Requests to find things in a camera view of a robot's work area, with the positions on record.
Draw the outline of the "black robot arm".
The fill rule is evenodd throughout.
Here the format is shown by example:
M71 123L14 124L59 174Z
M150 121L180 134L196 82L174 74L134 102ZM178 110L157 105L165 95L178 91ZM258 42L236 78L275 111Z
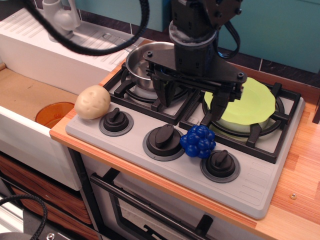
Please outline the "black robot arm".
M170 49L144 53L147 75L158 99L169 106L178 86L211 92L212 121L221 119L228 103L242 96L247 75L226 62L219 53L219 31L226 26L238 43L240 37L230 20L240 15L240 0L173 0Z

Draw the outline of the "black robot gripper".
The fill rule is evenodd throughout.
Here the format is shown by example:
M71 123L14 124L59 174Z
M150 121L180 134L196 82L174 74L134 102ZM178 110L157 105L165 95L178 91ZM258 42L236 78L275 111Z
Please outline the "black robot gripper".
M211 120L218 121L241 93L247 75L227 63L215 48L216 32L193 38L170 33L170 42L153 42L143 53L160 103L169 107L177 84L213 93Z

